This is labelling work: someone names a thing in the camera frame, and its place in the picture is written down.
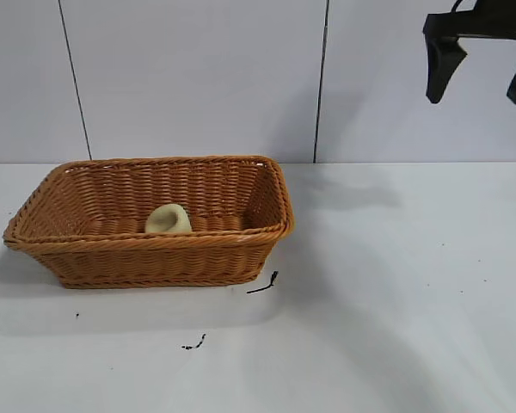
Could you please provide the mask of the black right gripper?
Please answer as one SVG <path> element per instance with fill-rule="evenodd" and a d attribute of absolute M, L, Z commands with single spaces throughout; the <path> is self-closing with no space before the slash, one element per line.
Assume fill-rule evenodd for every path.
<path fill-rule="evenodd" d="M 462 9 L 462 3 L 455 1 L 446 13 L 428 14 L 424 23 L 426 96 L 432 104 L 441 101 L 452 75 L 467 57 L 459 38 L 516 40 L 516 0 L 479 0 L 469 9 Z M 516 72 L 507 97 L 516 104 Z"/>

